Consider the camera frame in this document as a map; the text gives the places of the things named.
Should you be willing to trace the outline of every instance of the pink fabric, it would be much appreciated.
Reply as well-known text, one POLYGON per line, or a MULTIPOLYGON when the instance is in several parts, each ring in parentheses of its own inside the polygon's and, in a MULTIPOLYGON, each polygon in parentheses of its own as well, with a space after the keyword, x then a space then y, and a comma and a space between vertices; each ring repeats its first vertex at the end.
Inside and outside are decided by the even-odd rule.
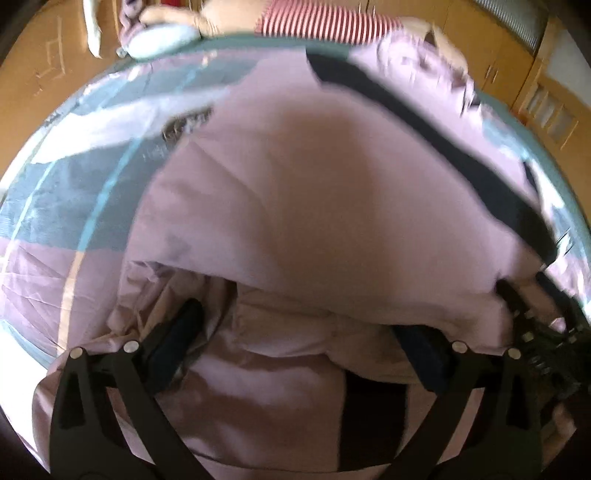
MULTIPOLYGON (((355 61, 535 206, 515 159, 444 90, 384 75, 376 48, 355 61)), ((89 349, 143 338, 198 298, 206 333, 183 380, 158 401, 189 448, 208 458, 205 467, 220 479, 369 479, 381 467, 335 473, 343 368, 416 383, 391 324, 430 325, 474 350, 502 351, 512 323, 495 281, 535 290, 540 267, 406 123, 321 84, 305 52, 281 53, 216 104, 156 176, 129 237, 110 334, 89 349)), ((551 306, 533 305, 555 318, 551 306)), ((63 361, 35 399, 44 456, 63 361)), ((478 400, 447 456, 461 449, 478 400)), ((409 401, 406 440, 432 397, 412 387, 409 401)), ((145 457, 120 414, 132 450, 145 457)))

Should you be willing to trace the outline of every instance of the metal rivet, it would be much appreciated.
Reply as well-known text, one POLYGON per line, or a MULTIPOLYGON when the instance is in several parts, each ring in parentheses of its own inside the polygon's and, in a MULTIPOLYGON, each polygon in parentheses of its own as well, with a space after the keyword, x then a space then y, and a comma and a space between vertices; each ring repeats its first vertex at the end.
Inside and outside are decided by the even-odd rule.
POLYGON ((127 342, 123 347, 123 350, 125 353, 135 353, 138 351, 138 349, 139 349, 139 343, 136 342, 135 340, 131 340, 130 342, 127 342))
POLYGON ((82 348, 80 348, 79 346, 77 346, 76 348, 72 349, 72 351, 70 352, 70 358, 73 358, 74 360, 76 360, 77 358, 80 358, 83 353, 84 353, 84 350, 82 348))
POLYGON ((468 351, 468 346, 464 342, 453 342, 452 350, 456 353, 466 353, 468 351))
POLYGON ((521 352, 517 348, 509 348, 507 355, 509 355, 513 360, 519 360, 521 358, 521 352))

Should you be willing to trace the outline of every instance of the black strap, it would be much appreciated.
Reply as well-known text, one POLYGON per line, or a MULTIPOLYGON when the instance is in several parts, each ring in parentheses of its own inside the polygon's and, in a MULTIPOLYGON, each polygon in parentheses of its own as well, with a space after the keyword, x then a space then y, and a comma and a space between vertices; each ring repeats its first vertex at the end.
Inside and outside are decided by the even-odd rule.
POLYGON ((405 122, 470 183, 494 218, 515 232, 546 265, 556 260, 556 243, 541 215, 493 170, 453 144, 406 103, 355 65, 311 52, 307 53, 307 58, 321 82, 347 87, 405 122))
POLYGON ((540 199, 540 189, 538 188, 538 183, 535 180, 534 172, 532 171, 530 165, 524 161, 523 168, 525 170, 525 178, 527 182, 531 185, 531 187, 535 190, 535 194, 538 196, 538 200, 540 199))
POLYGON ((407 386, 345 372, 339 471, 390 463, 404 434, 407 386))
POLYGON ((445 335, 424 325, 393 325, 392 331, 425 390, 444 393, 454 373, 453 355, 445 335))
POLYGON ((174 320, 157 325, 142 342, 141 365, 144 366, 144 386, 148 393, 164 390, 189 350, 189 347, 203 331, 204 311, 195 299, 187 300, 174 320))

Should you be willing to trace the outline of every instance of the striped sleeve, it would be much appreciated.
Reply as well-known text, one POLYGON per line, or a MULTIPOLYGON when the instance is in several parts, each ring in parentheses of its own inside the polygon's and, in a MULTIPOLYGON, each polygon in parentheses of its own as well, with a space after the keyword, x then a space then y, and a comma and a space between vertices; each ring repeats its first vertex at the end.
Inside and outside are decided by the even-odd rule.
POLYGON ((396 18, 359 13, 338 5, 274 0, 255 32, 263 37, 297 37, 360 45, 402 28, 396 18))

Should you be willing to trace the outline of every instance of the cabinet door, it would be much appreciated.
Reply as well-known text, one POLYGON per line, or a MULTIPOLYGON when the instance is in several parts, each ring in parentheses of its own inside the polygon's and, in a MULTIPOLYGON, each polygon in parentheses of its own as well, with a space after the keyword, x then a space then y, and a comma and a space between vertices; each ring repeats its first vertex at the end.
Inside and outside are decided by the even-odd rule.
POLYGON ((443 28, 452 0, 370 0, 368 11, 389 17, 416 17, 443 28))
POLYGON ((120 4, 99 7, 102 59, 88 50, 80 0, 50 0, 25 27, 0 66, 0 174, 52 111, 114 62, 120 4))
POLYGON ((530 73, 534 58, 508 31, 503 34, 501 50, 484 91, 512 107, 530 73))
POLYGON ((466 57, 468 73, 476 85, 483 88, 493 71, 505 30, 469 0, 453 0, 443 31, 466 57))

